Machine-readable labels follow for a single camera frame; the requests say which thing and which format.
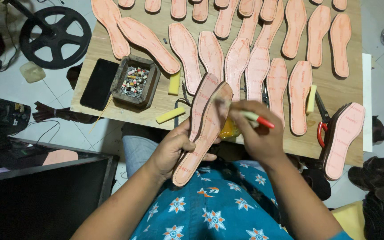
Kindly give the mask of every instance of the patterned shirt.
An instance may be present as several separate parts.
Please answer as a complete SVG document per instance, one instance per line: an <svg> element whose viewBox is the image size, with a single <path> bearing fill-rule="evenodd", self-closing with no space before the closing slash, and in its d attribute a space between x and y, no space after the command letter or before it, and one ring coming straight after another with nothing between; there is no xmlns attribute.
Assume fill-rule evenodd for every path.
<svg viewBox="0 0 384 240"><path fill-rule="evenodd" d="M266 172L244 161L202 162L182 188L167 181L131 240L292 239ZM351 239L340 232L333 240Z"/></svg>

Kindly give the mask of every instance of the sponge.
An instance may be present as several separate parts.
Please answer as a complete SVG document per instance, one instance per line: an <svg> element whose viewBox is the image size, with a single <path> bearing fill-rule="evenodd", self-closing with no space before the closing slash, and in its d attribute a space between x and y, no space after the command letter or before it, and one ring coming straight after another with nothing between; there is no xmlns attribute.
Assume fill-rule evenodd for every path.
<svg viewBox="0 0 384 240"><path fill-rule="evenodd" d="M309 96L308 96L308 103L306 105L306 114L314 112L316 92L317 92L317 85L312 85L311 91L309 92Z"/></svg>
<svg viewBox="0 0 384 240"><path fill-rule="evenodd" d="M174 110L171 110L171 111L157 117L156 121L157 121L157 123L161 124L161 123L168 121L168 120L172 119L173 117L177 117L183 113L185 113L185 109L183 107L175 108Z"/></svg>
<svg viewBox="0 0 384 240"><path fill-rule="evenodd" d="M180 84L180 71L171 75L168 94L179 95L179 84Z"/></svg>

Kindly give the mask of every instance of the glue brush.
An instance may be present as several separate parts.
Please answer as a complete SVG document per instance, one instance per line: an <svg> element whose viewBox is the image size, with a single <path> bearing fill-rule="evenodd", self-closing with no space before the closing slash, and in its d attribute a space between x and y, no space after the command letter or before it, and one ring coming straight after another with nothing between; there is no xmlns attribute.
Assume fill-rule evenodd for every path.
<svg viewBox="0 0 384 240"><path fill-rule="evenodd" d="M230 107L230 104L232 103L231 101L228 101L226 99L223 99L222 97L220 96L215 96L214 97L214 100L216 101L219 101L221 103L223 103L227 108ZM268 128L275 128L275 125L271 122L269 122L268 120L264 119L263 117L253 113L253 112L250 112L250 111L239 111L245 118L247 118L248 120L251 120L251 121L256 121L258 122L259 124L262 124L263 126L266 126Z"/></svg>

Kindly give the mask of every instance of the smartphone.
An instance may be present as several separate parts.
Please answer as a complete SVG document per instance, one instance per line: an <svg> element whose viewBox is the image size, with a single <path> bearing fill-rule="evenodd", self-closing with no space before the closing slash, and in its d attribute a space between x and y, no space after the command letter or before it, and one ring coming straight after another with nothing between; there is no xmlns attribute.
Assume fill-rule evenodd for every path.
<svg viewBox="0 0 384 240"><path fill-rule="evenodd" d="M82 106L103 111L108 103L110 86L115 78L119 63L99 58L85 87L79 103Z"/></svg>

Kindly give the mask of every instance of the scissors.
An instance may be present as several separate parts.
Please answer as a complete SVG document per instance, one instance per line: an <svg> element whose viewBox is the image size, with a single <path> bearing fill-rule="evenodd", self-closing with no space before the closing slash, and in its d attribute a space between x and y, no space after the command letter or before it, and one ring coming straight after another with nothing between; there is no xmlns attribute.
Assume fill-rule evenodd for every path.
<svg viewBox="0 0 384 240"><path fill-rule="evenodd" d="M318 123L318 129L317 129L318 143L322 148L325 148L324 140L321 137L321 130L323 129L324 132L327 133L328 131L327 123L330 121L331 117L328 114L318 91L316 91L315 93L315 100L317 101L318 110L320 111L321 118L322 118L322 121Z"/></svg>

